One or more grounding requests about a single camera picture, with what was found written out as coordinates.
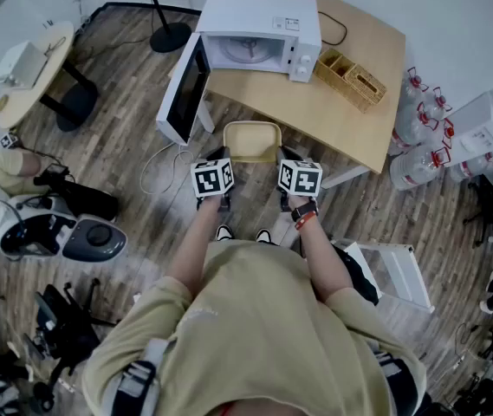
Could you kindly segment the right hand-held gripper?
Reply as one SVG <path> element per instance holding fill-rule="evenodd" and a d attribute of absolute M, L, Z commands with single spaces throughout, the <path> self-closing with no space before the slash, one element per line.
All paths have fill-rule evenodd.
<path fill-rule="evenodd" d="M 295 150 L 279 146 L 277 150 L 279 173 L 277 190 L 281 193 L 282 211 L 289 211 L 290 195 L 315 200 L 321 188 L 322 168 L 315 162 L 305 161 Z"/>

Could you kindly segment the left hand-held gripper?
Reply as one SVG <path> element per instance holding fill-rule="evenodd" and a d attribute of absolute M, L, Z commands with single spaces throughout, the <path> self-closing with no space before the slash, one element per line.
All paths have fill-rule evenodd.
<path fill-rule="evenodd" d="M 230 210 L 230 191 L 234 186 L 234 174 L 230 149 L 221 146 L 206 157 L 206 161 L 191 165 L 191 182 L 197 199 L 197 208 L 207 198 L 220 196 L 220 211 Z"/>

